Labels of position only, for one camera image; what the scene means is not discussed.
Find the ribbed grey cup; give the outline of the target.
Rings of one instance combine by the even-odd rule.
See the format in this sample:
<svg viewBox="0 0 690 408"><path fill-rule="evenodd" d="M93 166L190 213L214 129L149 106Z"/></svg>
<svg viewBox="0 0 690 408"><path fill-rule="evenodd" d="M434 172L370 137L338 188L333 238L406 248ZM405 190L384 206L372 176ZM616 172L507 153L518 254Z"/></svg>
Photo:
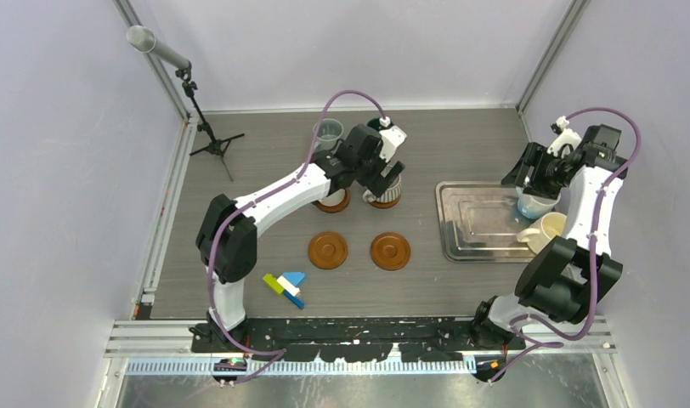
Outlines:
<svg viewBox="0 0 690 408"><path fill-rule="evenodd" d="M398 176L383 192L382 195L375 196L371 191L366 190L362 195L363 201L371 204L373 207L392 207L397 204L402 195L402 178Z"/></svg>

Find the wooden coaster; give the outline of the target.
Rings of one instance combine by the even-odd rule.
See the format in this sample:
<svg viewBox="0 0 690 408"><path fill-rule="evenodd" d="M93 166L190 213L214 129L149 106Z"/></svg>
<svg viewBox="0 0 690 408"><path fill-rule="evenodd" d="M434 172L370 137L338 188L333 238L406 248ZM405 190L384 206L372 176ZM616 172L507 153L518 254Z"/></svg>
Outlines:
<svg viewBox="0 0 690 408"><path fill-rule="evenodd" d="M336 269L344 264L347 257L347 241L337 232L321 232L308 244L308 259L316 268Z"/></svg>
<svg viewBox="0 0 690 408"><path fill-rule="evenodd" d="M382 233L371 242L370 257L378 268L390 271L402 269L410 261L410 243L401 234Z"/></svg>
<svg viewBox="0 0 690 408"><path fill-rule="evenodd" d="M378 208L378 209L388 209L388 208L392 208L392 207L396 206L399 203L400 199L401 199L401 196L399 196L399 197L397 197L391 201L374 200L374 201L370 202L370 205L372 207Z"/></svg>
<svg viewBox="0 0 690 408"><path fill-rule="evenodd" d="M323 213L339 213L339 212L343 211L345 208L348 207L349 202L350 202L350 199L351 199L350 190L349 190L349 189L346 189L346 190L348 191L347 198L346 198L339 206L336 206L336 207L322 207L322 206L320 206L320 205L317 204L317 201L313 201L312 204L313 204L314 206L316 206L316 207L317 207L321 212L323 212Z"/></svg>

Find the dark teal mug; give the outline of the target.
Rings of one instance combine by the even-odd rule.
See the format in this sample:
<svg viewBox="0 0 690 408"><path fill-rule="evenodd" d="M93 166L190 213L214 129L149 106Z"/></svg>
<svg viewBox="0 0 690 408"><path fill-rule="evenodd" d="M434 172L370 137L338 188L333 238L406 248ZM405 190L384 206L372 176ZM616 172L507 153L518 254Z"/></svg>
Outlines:
<svg viewBox="0 0 690 408"><path fill-rule="evenodd" d="M379 130L379 129L382 127L382 125L381 125L381 118L380 118L380 117L376 117L376 118L370 119L370 120L366 123L366 125L367 125L368 127L370 127L370 128L374 128L375 130Z"/></svg>

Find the ribbed clear glass cup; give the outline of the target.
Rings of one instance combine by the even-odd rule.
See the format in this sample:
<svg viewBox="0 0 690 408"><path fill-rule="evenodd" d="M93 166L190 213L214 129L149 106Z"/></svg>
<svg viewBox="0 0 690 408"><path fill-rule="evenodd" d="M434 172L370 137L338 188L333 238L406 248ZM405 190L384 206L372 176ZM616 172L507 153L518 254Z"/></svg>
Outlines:
<svg viewBox="0 0 690 408"><path fill-rule="evenodd" d="M336 207L339 206L347 198L347 195L348 191L346 189L339 189L334 193L330 194L329 196L326 196L318 200L317 204L322 207Z"/></svg>

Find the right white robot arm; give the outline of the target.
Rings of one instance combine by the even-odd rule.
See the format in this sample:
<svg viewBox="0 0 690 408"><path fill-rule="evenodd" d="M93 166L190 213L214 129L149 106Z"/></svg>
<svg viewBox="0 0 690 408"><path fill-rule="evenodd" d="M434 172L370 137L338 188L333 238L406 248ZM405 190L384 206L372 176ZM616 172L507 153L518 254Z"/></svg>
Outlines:
<svg viewBox="0 0 690 408"><path fill-rule="evenodd" d="M554 199L567 188L570 202L561 235L527 264L514 292L478 305L469 327L481 349L507 345L529 323L586 325L597 303L619 280L622 263L612 256L609 226L614 200L627 174L616 148L621 132L593 125L579 136L560 132L548 147L531 142L501 184L536 198Z"/></svg>

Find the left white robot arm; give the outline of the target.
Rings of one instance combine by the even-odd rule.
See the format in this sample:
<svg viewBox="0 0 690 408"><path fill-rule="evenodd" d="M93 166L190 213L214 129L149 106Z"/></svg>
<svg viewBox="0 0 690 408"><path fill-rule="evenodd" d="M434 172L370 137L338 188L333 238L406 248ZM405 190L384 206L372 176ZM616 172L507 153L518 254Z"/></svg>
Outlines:
<svg viewBox="0 0 690 408"><path fill-rule="evenodd" d="M405 140L405 132L395 124L373 119L259 191L212 199L195 245L208 275L212 340L222 350L234 352L244 344L244 279L256 265L260 236L297 209L354 183L374 197L383 196L404 170L393 157Z"/></svg>

